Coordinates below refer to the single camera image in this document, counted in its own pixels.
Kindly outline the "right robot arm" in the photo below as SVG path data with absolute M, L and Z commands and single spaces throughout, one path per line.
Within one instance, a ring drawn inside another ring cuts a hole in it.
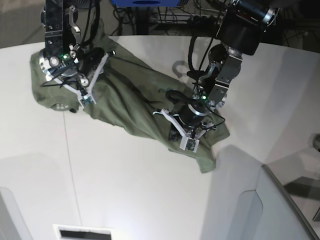
M 47 0 L 41 11 L 45 48 L 39 65 L 48 81 L 87 78 L 97 69 L 104 52 L 88 47 L 100 21 L 98 0 Z

